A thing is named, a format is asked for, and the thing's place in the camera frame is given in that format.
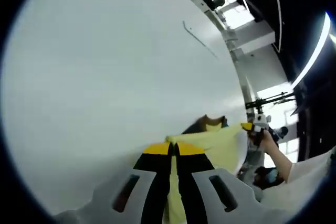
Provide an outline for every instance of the white sleeve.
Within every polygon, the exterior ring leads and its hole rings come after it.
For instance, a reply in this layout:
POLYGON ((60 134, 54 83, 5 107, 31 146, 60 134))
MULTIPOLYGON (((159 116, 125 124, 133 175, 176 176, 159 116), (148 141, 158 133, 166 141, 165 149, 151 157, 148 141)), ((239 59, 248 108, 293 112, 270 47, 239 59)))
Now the white sleeve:
POLYGON ((317 167, 327 166, 327 161, 330 155, 331 155, 331 150, 319 156, 307 159, 302 162, 292 164, 287 183, 291 183, 294 180, 310 173, 313 169, 317 167))

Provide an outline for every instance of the ceiling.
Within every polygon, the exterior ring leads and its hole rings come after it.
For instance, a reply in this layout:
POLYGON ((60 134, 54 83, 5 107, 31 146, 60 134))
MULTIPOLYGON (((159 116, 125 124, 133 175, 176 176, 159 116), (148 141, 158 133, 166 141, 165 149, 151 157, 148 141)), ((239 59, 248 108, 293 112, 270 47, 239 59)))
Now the ceiling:
MULTIPOLYGON (((334 0, 246 0, 251 13, 257 20, 265 19, 276 33, 275 48, 289 81, 293 82, 304 68, 320 37, 327 12, 332 24, 335 23, 336 5, 334 0)), ((305 90, 296 88, 299 106, 309 108, 300 113, 298 135, 301 138, 302 151, 299 159, 305 155, 306 143, 310 144, 309 156, 325 152, 336 144, 333 125, 336 123, 334 105, 336 90, 336 53, 328 38, 319 58, 306 75, 305 90)))

